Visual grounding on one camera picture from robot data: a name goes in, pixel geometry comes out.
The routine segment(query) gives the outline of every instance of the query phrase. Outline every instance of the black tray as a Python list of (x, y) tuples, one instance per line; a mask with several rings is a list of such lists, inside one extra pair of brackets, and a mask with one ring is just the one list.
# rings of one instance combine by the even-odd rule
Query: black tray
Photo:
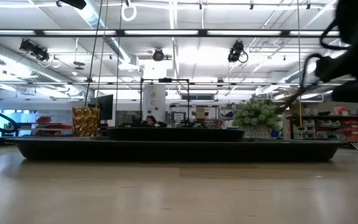
[(328, 161), (343, 142), (150, 142), (98, 138), (14, 138), (28, 159), (105, 159), (114, 161)]
[(244, 131), (204, 128), (107, 128), (116, 141), (241, 141)]

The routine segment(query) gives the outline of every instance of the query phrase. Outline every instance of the person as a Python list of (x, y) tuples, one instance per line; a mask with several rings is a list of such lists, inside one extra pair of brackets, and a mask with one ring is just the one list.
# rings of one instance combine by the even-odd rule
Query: person
[(164, 122), (161, 122), (161, 121), (157, 122), (157, 120), (152, 115), (149, 115), (146, 117), (146, 124), (149, 126), (154, 126), (154, 127), (156, 124), (158, 124), (161, 128), (167, 127), (167, 124), (165, 124)]

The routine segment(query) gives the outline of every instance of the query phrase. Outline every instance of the table surface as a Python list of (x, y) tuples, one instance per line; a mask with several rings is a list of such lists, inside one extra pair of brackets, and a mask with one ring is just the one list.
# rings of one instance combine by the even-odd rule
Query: table surface
[(0, 223), (358, 223), (358, 152), (322, 164), (27, 161), (0, 148)]

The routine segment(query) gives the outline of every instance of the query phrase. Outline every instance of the gold gift bag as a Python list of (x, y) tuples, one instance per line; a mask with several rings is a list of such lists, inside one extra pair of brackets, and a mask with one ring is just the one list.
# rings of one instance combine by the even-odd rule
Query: gold gift bag
[(100, 124), (100, 109), (89, 107), (73, 108), (73, 135), (94, 137)]

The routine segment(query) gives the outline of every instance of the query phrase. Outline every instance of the computer monitor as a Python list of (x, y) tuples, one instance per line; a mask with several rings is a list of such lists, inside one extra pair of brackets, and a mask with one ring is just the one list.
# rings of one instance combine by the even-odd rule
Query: computer monitor
[[(114, 103), (113, 95), (99, 96), (98, 99), (98, 108), (100, 108), (100, 120), (106, 121), (112, 119), (112, 105)], [(96, 106), (96, 98), (91, 99), (89, 107)]]

